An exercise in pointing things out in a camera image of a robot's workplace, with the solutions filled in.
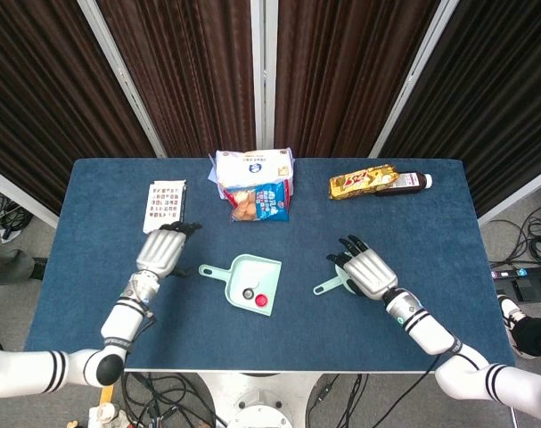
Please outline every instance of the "red button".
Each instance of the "red button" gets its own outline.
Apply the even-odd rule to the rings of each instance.
[[[256,299],[254,300],[256,302],[256,306],[260,306],[261,308],[265,307],[268,304],[268,298],[264,294],[259,294],[256,296]]]

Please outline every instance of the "brown curtain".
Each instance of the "brown curtain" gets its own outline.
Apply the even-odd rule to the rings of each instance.
[[[170,156],[255,148],[249,0],[99,0]]]
[[[541,1],[463,0],[381,156],[464,162],[479,215],[541,173]]]
[[[286,0],[279,6],[275,145],[366,156],[438,1]]]
[[[77,2],[0,0],[0,173],[58,213],[107,156],[154,153]]]

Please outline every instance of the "table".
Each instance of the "table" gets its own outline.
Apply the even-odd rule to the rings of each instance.
[[[381,163],[433,177],[417,194],[328,199],[329,177]],[[203,224],[178,266],[230,267],[242,253],[277,259],[271,317],[235,308],[223,283],[168,277],[152,304],[158,323],[127,369],[243,372],[421,372],[432,361],[384,312],[343,287],[316,297],[333,277],[325,259],[362,237],[399,284],[491,362],[513,364],[486,253],[458,160],[299,159],[289,222],[230,222],[231,206],[207,180],[208,159],[76,162],[53,241],[27,350],[100,348],[100,327],[135,270],[146,235],[149,184],[186,179],[187,221]]]

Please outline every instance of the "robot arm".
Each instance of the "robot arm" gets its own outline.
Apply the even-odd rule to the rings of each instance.
[[[67,383],[103,387],[120,377],[126,355],[144,318],[153,319],[150,303],[159,280],[173,271],[185,240],[200,225],[176,222],[149,234],[136,265],[102,326],[103,349],[5,352],[0,350],[0,398],[59,390]]]
[[[340,239],[348,252],[328,259],[353,280],[352,288],[385,309],[427,354],[452,357],[436,372],[440,388],[454,399],[492,399],[541,419],[541,376],[515,367],[490,365],[482,355],[454,337],[408,290],[398,288],[395,272],[353,235]]]

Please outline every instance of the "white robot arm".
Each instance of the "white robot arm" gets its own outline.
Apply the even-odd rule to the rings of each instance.
[[[149,234],[137,257],[139,270],[129,278],[102,326],[102,350],[72,354],[0,350],[0,398],[53,392],[67,383],[103,387],[116,382],[140,324],[153,317],[149,305],[160,288],[159,280],[173,271],[186,238],[200,227],[176,222]]]
[[[340,239],[348,250],[328,259],[353,280],[352,288],[385,309],[430,355],[450,353],[435,376],[440,388],[454,399],[492,399],[541,419],[541,376],[515,367],[490,365],[481,354],[460,342],[408,290],[398,288],[395,272],[354,235]]]

